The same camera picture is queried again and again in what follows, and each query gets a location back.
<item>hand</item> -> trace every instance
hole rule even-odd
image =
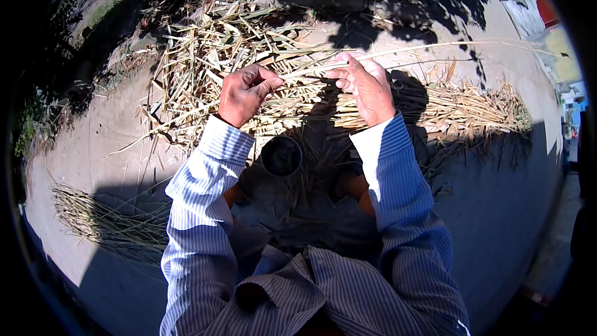
[[[353,57],[362,55],[360,52],[336,55],[335,61],[348,61],[348,66],[329,70],[325,74],[328,78],[339,78],[336,86],[355,95],[361,118],[367,126],[372,127],[395,116],[396,108],[386,71],[371,59],[357,61]]]
[[[255,116],[265,97],[283,82],[276,73],[256,63],[229,74],[222,82],[218,116],[229,125],[241,128]]]

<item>striped shirt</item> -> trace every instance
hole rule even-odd
[[[450,269],[450,233],[431,212],[429,185],[401,115],[351,136],[363,160],[383,236],[379,267],[310,246],[291,256],[270,245],[236,283],[221,197],[243,171],[254,138],[211,116],[201,142],[166,193],[173,205],[162,271],[168,304],[161,335],[294,335],[318,311],[346,335],[467,335],[469,320]],[[247,311],[237,289],[267,299]]]

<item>shirt sleeve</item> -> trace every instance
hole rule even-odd
[[[431,212],[433,197],[402,115],[352,135],[383,236],[381,270],[396,293],[440,334],[467,334],[468,315],[448,274],[452,241]]]
[[[210,116],[201,142],[166,187],[173,199],[162,256],[168,303],[161,335],[197,334],[228,302],[237,263],[221,195],[242,173],[254,138]]]

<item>dirt ground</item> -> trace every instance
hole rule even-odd
[[[438,42],[456,41],[465,35],[474,40],[519,39],[498,0],[484,5],[484,19],[484,29],[453,18],[457,31],[440,22],[434,22],[432,30]],[[319,23],[306,41],[326,40],[339,27]],[[351,34],[347,42],[357,48],[365,45],[361,48],[364,52],[423,44],[384,32],[370,34],[368,24]],[[472,57],[471,51],[479,56]],[[552,82],[532,52],[495,44],[466,50],[436,48],[376,61],[385,67],[399,62],[406,65],[401,70],[424,80],[424,71],[433,65],[445,68],[437,60],[454,58],[458,63],[452,80],[492,89],[499,86],[498,79],[505,78],[521,94],[534,123],[533,151],[516,169],[498,169],[491,159],[461,156],[453,158],[433,182],[433,191],[444,185],[452,190],[452,194],[436,198],[434,211],[451,231],[451,273],[467,305],[471,332],[479,333],[500,314],[531,263],[550,197],[561,178],[562,136]],[[81,306],[114,335],[157,333],[166,303],[164,277],[158,267],[129,262],[69,235],[54,217],[50,189],[51,183],[64,182],[88,193],[108,193],[128,200],[172,176],[182,165],[182,153],[168,149],[163,141],[156,147],[161,164],[157,156],[147,162],[147,139],[105,158],[143,135],[135,108],[147,97],[153,64],[152,60],[145,62],[108,98],[94,97],[87,114],[72,130],[60,132],[54,149],[34,156],[27,168],[26,218],[39,247]],[[163,199],[165,184],[153,194],[144,193],[141,201]]]

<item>shirt cuff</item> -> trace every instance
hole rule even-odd
[[[350,139],[364,163],[377,162],[412,146],[400,113],[372,128],[351,135]]]
[[[255,138],[211,115],[197,150],[216,160],[244,165]]]

